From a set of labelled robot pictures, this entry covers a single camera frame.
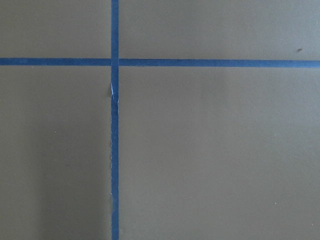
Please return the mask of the long blue tape strip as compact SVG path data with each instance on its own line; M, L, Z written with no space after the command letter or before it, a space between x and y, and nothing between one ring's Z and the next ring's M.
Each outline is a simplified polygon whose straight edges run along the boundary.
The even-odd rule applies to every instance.
M120 238L119 228L119 1L111 1L111 238Z

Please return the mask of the crossing blue tape strip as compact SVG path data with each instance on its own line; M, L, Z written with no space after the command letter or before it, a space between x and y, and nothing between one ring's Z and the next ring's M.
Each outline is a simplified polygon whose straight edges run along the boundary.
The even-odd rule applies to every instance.
M105 66L121 67L235 67L235 68L319 68L318 60L256 59L140 59L120 58L34 58L2 57L2 66Z

